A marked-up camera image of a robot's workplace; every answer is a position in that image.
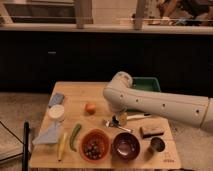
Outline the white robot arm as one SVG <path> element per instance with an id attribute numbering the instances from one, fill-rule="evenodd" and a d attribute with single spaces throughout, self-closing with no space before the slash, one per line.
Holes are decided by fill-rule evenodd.
<path id="1" fill-rule="evenodd" d="M 137 90 L 132 84 L 133 78 L 120 71 L 104 87 L 103 96 L 115 114 L 134 109 L 213 133 L 213 98 Z"/>

